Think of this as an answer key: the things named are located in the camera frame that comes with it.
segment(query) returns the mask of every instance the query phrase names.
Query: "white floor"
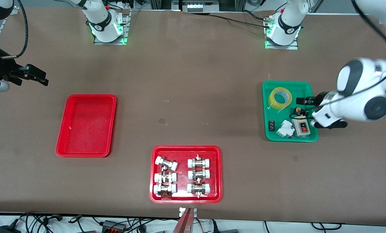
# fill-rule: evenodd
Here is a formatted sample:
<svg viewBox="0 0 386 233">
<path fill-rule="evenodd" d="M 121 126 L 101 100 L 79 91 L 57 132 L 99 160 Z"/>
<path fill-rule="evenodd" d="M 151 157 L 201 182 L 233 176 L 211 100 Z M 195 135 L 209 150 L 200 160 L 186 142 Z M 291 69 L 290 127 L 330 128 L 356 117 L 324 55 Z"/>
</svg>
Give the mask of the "white floor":
<svg viewBox="0 0 386 233">
<path fill-rule="evenodd" d="M 10 225 L 16 216 L 0 216 L 0 226 Z M 57 220 L 51 220 L 48 227 L 54 233 L 81 233 L 78 223 L 70 224 L 68 221 L 71 217 L 64 217 L 61 222 Z M 97 221 L 126 221 L 126 218 L 96 218 Z M 201 219 L 203 232 L 211 231 L 213 232 L 213 223 L 210 220 Z M 33 222 L 33 217 L 28 218 L 28 224 L 31 225 Z M 199 224 L 197 221 L 194 221 L 193 233 L 202 233 Z M 266 233 L 264 223 L 262 221 L 231 221 L 231 220 L 216 220 L 218 224 L 218 229 L 222 230 L 231 230 L 237 229 L 240 233 Z M 80 220 L 82 228 L 84 231 L 93 231 L 101 233 L 101 226 L 99 226 L 92 218 L 83 217 Z M 151 223 L 146 224 L 147 233 L 156 233 L 159 231 L 166 231 L 170 233 L 173 231 L 177 221 L 168 220 L 160 221 L 156 220 Z M 290 222 L 267 222 L 270 233 L 322 233 L 322 230 L 314 229 L 309 223 L 290 223 Z M 325 224 L 327 228 L 334 228 L 337 225 Z M 17 230 L 20 230 L 22 233 L 26 233 L 25 223 L 18 221 Z M 327 232 L 334 233 L 386 233 L 386 227 L 376 227 L 376 226 L 359 226 L 359 225 L 343 225 L 339 230 Z"/>
</svg>

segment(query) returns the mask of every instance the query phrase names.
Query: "red tray with metal fittings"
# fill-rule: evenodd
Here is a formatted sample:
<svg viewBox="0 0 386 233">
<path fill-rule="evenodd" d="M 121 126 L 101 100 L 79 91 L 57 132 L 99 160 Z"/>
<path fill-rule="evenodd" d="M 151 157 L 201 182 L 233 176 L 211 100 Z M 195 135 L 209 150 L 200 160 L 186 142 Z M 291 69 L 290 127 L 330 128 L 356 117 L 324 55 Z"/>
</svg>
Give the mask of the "red tray with metal fittings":
<svg viewBox="0 0 386 233">
<path fill-rule="evenodd" d="M 205 179 L 202 183 L 210 185 L 210 192 L 203 194 L 198 198 L 195 194 L 187 192 L 187 184 L 191 184 L 193 180 L 189 180 L 187 172 L 191 168 L 187 166 L 187 160 L 196 158 L 199 155 L 201 159 L 209 159 L 210 178 Z M 176 168 L 177 181 L 173 182 L 177 186 L 177 192 L 168 197 L 161 197 L 153 192 L 154 174 L 162 171 L 159 165 L 155 164 L 158 156 L 164 159 L 178 163 Z M 174 146 L 160 145 L 153 149 L 151 157 L 150 171 L 150 200 L 154 203 L 217 203 L 222 199 L 222 178 L 221 178 L 221 150 L 217 146 Z"/>
</svg>

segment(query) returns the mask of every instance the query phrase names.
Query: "green tray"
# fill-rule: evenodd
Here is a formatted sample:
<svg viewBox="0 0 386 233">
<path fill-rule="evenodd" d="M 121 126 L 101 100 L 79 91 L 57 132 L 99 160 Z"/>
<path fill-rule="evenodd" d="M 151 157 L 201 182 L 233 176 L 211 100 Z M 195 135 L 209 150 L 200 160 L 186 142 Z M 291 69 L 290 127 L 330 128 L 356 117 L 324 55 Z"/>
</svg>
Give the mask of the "green tray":
<svg viewBox="0 0 386 233">
<path fill-rule="evenodd" d="M 277 87 L 283 87 L 288 89 L 292 95 L 292 102 L 288 107 L 282 110 L 273 109 L 268 103 L 268 97 L 271 94 L 272 90 Z M 291 122 L 290 114 L 294 112 L 296 107 L 301 107 L 303 109 L 310 108 L 304 105 L 297 105 L 296 99 L 297 97 L 307 97 L 312 96 L 311 85 L 306 82 L 294 82 L 294 81 L 265 81 L 262 84 L 262 97 L 264 99 L 264 122 L 265 122 L 265 134 L 267 138 L 271 141 L 288 141 L 288 142 L 315 142 L 318 140 L 318 129 L 312 127 L 309 124 L 311 135 L 306 137 L 297 137 L 294 136 L 292 138 L 281 137 L 276 134 L 276 131 L 281 127 L 281 123 L 284 120 Z M 269 131 L 268 122 L 274 120 L 275 121 L 275 131 Z"/>
</svg>

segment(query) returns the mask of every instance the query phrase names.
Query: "yellow tape roll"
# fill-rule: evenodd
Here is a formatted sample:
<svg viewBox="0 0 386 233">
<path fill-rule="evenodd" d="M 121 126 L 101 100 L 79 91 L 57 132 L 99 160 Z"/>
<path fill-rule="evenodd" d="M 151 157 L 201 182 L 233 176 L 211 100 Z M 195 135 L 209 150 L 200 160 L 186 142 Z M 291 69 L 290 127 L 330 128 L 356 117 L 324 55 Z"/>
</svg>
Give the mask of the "yellow tape roll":
<svg viewBox="0 0 386 233">
<path fill-rule="evenodd" d="M 275 100 L 275 95 L 276 94 L 279 94 L 281 95 L 282 97 L 284 97 L 285 99 L 285 103 L 281 104 L 281 103 L 278 103 L 276 100 Z M 288 107 L 288 105 L 290 105 L 292 102 L 292 95 L 291 95 L 291 92 L 283 87 L 277 87 L 275 88 L 271 94 L 269 95 L 268 97 L 268 103 L 269 105 L 273 108 L 273 109 L 276 109 L 276 110 L 282 110 L 286 107 Z"/>
</svg>

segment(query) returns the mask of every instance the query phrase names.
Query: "power adapter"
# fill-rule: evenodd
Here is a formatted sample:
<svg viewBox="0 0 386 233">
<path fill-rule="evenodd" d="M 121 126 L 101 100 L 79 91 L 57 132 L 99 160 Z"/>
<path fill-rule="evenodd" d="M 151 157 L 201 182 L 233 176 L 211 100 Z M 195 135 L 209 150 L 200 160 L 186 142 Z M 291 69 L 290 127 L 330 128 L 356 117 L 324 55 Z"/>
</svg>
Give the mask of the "power adapter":
<svg viewBox="0 0 386 233">
<path fill-rule="evenodd" d="M 21 233 L 21 231 L 9 226 L 1 226 L 0 233 Z"/>
</svg>

